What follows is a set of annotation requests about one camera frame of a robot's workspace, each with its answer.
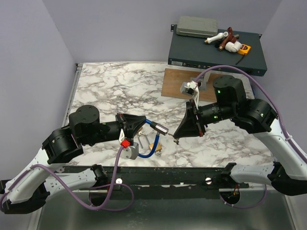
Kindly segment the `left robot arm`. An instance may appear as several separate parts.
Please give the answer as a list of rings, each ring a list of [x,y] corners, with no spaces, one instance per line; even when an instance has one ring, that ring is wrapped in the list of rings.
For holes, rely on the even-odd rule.
[[[104,202],[98,206],[87,205],[90,210],[106,207],[116,186],[117,167],[108,176],[102,166],[94,165],[81,173],[60,177],[61,167],[83,154],[84,146],[117,140],[120,150],[128,157],[139,155],[134,143],[137,131],[147,123],[143,115],[118,113],[115,121],[100,122],[98,109],[83,105],[69,115],[69,123],[54,130],[43,142],[34,159],[13,179],[0,183],[0,209],[5,214],[28,214],[40,209],[53,195],[62,191],[107,189]]]

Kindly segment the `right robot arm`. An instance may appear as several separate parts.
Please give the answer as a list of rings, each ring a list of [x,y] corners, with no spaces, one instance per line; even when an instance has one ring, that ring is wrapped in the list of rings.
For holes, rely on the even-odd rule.
[[[223,186],[237,183],[271,185],[278,192],[297,196],[307,192],[307,155],[300,157],[279,123],[277,112],[262,99],[248,99],[242,80],[222,75],[213,81],[216,102],[199,106],[194,99],[186,103],[186,112],[173,134],[174,139],[202,137],[209,124],[231,120],[260,140],[275,158],[264,166],[230,163],[221,175]]]

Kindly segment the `white pipe elbow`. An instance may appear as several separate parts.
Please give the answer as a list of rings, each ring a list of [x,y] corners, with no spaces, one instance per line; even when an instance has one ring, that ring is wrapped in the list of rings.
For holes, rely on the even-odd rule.
[[[242,47],[242,44],[239,41],[227,42],[225,45],[225,49],[231,53],[237,53]]]

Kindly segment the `brass padlock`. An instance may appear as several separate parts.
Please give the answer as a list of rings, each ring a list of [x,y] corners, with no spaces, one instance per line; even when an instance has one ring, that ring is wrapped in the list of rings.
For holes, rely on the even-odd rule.
[[[149,143],[148,137],[145,133],[143,133],[142,131],[138,131],[137,139],[138,139],[139,145],[142,149],[148,149],[148,146],[149,146],[150,143]]]
[[[150,150],[152,150],[153,148],[154,148],[154,143],[149,145]],[[155,152],[160,152],[161,150],[162,150],[162,145],[160,144],[160,142],[158,142],[155,147]]]

